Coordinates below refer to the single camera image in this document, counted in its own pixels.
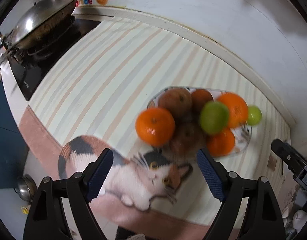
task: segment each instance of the wok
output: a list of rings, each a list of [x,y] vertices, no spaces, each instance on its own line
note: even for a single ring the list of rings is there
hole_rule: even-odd
[[[70,16],[77,0],[41,0],[35,3],[17,22],[7,36],[0,34],[1,45],[6,52],[1,63],[15,50],[28,49],[50,33],[62,20]]]

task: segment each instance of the blue textured pad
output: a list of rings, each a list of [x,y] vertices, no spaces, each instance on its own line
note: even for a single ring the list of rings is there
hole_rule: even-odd
[[[219,199],[220,202],[223,202],[225,199],[225,194],[222,190],[223,183],[202,150],[197,152],[197,164],[205,178],[205,181],[207,182],[210,191],[212,192],[213,197]]]
[[[108,175],[108,172],[111,169],[112,164],[113,153],[112,151],[108,151],[87,184],[88,193],[86,195],[86,200],[88,202],[91,202],[92,199],[98,196],[99,191]]]

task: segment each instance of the green fruit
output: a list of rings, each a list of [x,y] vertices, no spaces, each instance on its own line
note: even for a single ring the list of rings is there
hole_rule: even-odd
[[[200,112],[199,123],[209,135],[220,133],[228,124],[229,110],[218,101],[207,102]]]
[[[257,125],[261,121],[262,113],[257,106],[249,106],[248,107],[248,125]]]

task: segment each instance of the cat illustration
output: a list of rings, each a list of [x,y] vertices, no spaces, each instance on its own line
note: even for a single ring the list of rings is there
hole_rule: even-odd
[[[108,146],[92,136],[80,136],[67,143],[60,153],[58,170],[60,178],[67,178],[67,164],[74,171],[83,171],[94,162],[103,149]],[[98,197],[112,194],[126,206],[134,206],[145,211],[154,197],[166,197],[171,203],[176,201],[175,191],[181,181],[192,172],[188,163],[180,166],[171,163],[159,152],[138,153],[130,160],[113,151],[113,165],[103,183]]]

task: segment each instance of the dark teal cabinet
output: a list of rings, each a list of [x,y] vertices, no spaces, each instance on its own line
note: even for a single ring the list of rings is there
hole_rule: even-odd
[[[16,186],[23,173],[28,147],[11,114],[0,82],[0,188]]]

